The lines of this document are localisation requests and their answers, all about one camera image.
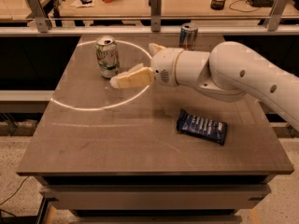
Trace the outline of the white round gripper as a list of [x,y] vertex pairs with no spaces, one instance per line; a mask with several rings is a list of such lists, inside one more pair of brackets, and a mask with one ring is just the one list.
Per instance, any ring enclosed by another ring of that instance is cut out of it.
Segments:
[[162,45],[149,43],[149,54],[153,56],[150,61],[151,68],[143,63],[137,64],[112,77],[110,84],[115,89],[138,88],[150,85],[155,78],[161,85],[176,87],[176,63],[182,51],[183,49],[166,49]]

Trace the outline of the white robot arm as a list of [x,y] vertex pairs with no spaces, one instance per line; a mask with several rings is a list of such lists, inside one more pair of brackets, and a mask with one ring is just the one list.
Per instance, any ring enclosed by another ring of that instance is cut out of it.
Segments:
[[246,93],[299,130],[299,77],[282,70],[249,47],[227,41],[212,51],[149,44],[150,66],[137,64],[114,76],[115,89],[161,85],[188,86],[207,97],[234,102]]

